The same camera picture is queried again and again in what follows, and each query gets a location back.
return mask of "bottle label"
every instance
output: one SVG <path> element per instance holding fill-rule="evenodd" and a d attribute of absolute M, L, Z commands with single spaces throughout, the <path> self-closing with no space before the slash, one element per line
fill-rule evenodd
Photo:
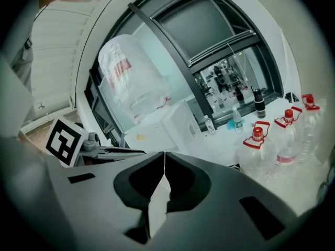
<path fill-rule="evenodd" d="M 236 128 L 241 128 L 243 126 L 242 121 L 235 123 Z"/>
<path fill-rule="evenodd" d="M 291 157 L 291 158 L 283 158 L 283 157 L 280 157 L 279 155 L 277 155 L 276 165 L 279 165 L 279 166 L 290 165 L 294 161 L 295 157 L 296 157 L 296 155 L 294 157 Z"/>
<path fill-rule="evenodd" d="M 211 125 L 208 125 L 207 128 L 208 128 L 209 133 L 214 133 L 215 132 L 214 127 L 212 127 Z"/>

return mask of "white ceiling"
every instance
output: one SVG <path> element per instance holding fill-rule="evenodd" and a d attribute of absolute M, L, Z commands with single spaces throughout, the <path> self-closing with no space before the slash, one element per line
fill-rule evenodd
<path fill-rule="evenodd" d="M 86 41 L 84 31 L 101 0 L 85 3 L 53 2 L 35 19 L 32 30 L 34 61 L 32 95 L 36 117 L 71 106 L 75 60 Z"/>

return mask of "white wall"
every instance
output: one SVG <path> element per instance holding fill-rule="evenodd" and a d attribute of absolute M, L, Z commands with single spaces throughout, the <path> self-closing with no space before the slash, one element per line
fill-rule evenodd
<path fill-rule="evenodd" d="M 301 92 L 327 99 L 317 157 L 325 161 L 335 144 L 335 69 L 318 24 L 300 0 L 258 0 L 281 27 L 299 71 Z"/>

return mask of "gray plastic part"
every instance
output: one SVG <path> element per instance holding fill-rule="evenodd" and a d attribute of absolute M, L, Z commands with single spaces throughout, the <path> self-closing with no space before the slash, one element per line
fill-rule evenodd
<path fill-rule="evenodd" d="M 74 167 L 84 165 L 83 156 L 92 157 L 94 159 L 118 161 L 118 160 L 124 160 L 124 159 L 132 158 L 132 157 L 143 154 L 140 151 L 138 153 L 136 152 L 133 152 L 133 153 L 108 152 L 106 151 L 106 149 L 112 150 L 112 149 L 123 149 L 123 148 L 111 148 L 111 147 L 98 146 L 98 147 L 92 148 L 90 151 L 80 150 L 80 152 L 78 153 L 77 160 L 74 163 Z"/>
<path fill-rule="evenodd" d="M 121 171 L 155 154 L 93 166 L 63 168 L 59 161 L 13 140 L 0 141 L 5 191 L 29 226 L 59 250 L 267 250 L 266 241 L 239 202 L 253 196 L 284 226 L 296 220 L 278 197 L 232 168 L 166 153 L 208 174 L 211 188 L 194 209 L 172 212 L 142 245 L 125 236 L 142 211 L 126 207 L 113 181 Z M 95 177 L 71 184 L 68 177 Z"/>

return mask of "black slot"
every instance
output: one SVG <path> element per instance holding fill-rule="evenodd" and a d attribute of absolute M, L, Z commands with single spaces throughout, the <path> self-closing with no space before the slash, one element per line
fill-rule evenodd
<path fill-rule="evenodd" d="M 255 197 L 242 198 L 240 199 L 240 203 L 264 239 L 271 239 L 285 228 L 284 225 Z"/>
<path fill-rule="evenodd" d="M 92 173 L 87 173 L 87 174 L 82 174 L 78 176 L 73 176 L 73 177 L 68 177 L 69 181 L 71 184 L 80 182 L 80 181 L 85 181 L 90 178 L 94 178 L 95 176 Z"/>
<path fill-rule="evenodd" d="M 132 150 L 132 149 L 118 149 L 118 148 L 108 148 L 105 149 L 108 153 L 144 153 L 144 151 Z"/>
<path fill-rule="evenodd" d="M 95 159 L 93 157 L 83 156 L 83 160 L 85 165 L 101 165 L 115 161 L 121 161 L 124 160 L 124 158 L 118 157 L 117 159 Z"/>

